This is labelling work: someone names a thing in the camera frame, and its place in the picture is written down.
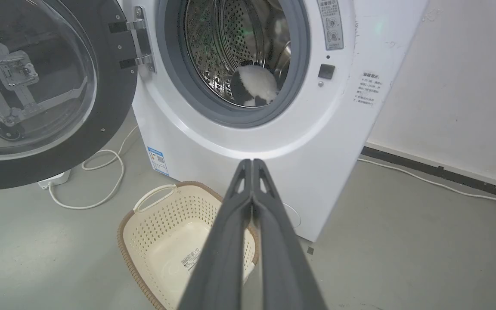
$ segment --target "power strip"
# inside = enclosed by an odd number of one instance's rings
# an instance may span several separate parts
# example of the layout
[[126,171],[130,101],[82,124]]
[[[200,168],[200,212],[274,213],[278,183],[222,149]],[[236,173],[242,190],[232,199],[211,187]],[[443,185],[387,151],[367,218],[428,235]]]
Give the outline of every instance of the power strip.
[[70,170],[65,171],[59,175],[55,175],[52,178],[39,181],[37,184],[40,186],[41,189],[45,190],[49,188],[49,183],[51,183],[51,185],[61,185],[63,183],[66,183],[66,181],[68,181],[68,177],[70,177]]

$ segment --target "sticker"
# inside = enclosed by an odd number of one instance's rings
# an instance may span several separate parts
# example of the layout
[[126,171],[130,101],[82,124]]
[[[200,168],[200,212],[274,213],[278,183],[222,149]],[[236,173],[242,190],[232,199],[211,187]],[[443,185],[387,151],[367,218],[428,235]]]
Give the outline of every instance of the sticker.
[[322,27],[325,30],[326,50],[341,50],[344,48],[342,20],[337,0],[317,0],[321,10]]
[[154,168],[154,170],[158,171],[159,173],[163,173],[169,177],[170,175],[167,172],[167,166],[166,166],[166,161],[164,160],[164,154],[162,154],[162,152],[158,152],[155,149],[151,149],[150,147],[148,148],[148,153],[150,155],[150,162],[152,163],[152,167]]
[[380,82],[380,77],[378,74],[364,72],[360,77],[359,86],[357,87],[357,92],[353,101],[374,105],[380,96],[380,91],[382,90],[382,82]]
[[198,263],[198,258],[200,257],[200,249],[196,248],[194,251],[191,251],[189,255],[185,256],[184,259],[181,260],[181,265],[187,269],[189,274],[195,271],[196,263]]

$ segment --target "basket handle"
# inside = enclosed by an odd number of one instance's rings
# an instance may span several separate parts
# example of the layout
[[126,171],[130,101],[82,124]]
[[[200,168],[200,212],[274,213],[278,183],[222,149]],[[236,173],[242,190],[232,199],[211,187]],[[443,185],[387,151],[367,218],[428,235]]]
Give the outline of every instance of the basket handle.
[[[147,199],[149,199],[150,197],[152,197],[153,195],[155,195],[156,193],[158,192],[161,192],[163,190],[166,190],[166,189],[172,189],[171,192],[169,192],[168,194],[166,194],[166,196],[158,199],[157,202],[153,202],[152,204],[150,204],[148,207],[146,208],[142,208],[142,209],[139,209],[139,207],[144,203],[146,202]],[[177,185],[175,184],[168,184],[168,185],[162,185],[160,187],[157,187],[153,190],[151,190],[150,192],[146,193],[141,199],[139,199],[139,201],[135,204],[135,206],[133,207],[133,211],[135,213],[142,213],[142,212],[145,212],[146,210],[152,208],[153,206],[155,206],[156,204],[158,204],[159,202],[161,202],[162,200],[168,198],[169,196],[171,196],[174,192],[175,192],[175,189],[177,189]]]

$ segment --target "baseboard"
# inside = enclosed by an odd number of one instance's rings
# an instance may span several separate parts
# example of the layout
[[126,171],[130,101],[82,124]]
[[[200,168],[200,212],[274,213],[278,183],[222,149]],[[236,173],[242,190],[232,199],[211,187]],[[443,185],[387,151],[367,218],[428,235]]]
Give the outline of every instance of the baseboard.
[[435,177],[496,195],[496,180],[469,171],[464,171],[455,167],[445,167],[437,162],[388,149],[374,143],[366,143],[362,155],[408,167],[409,169],[421,171]]

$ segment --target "metal bracket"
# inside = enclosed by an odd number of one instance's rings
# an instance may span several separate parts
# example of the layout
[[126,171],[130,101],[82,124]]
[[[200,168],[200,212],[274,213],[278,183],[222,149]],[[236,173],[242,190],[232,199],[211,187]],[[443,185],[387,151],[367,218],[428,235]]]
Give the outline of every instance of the metal bracket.
[[15,51],[0,57],[0,80],[7,90],[18,90],[39,82],[40,78],[30,57],[24,51]]
[[133,11],[136,18],[134,21],[117,22],[108,25],[110,28],[110,33],[131,31],[134,37],[137,57],[134,59],[124,59],[120,61],[120,67],[125,69],[134,65],[146,65],[146,68],[148,68],[150,72],[155,73],[156,69],[154,67],[154,59],[152,57],[148,30],[146,29],[146,22],[144,19],[144,8],[141,6],[136,6]]

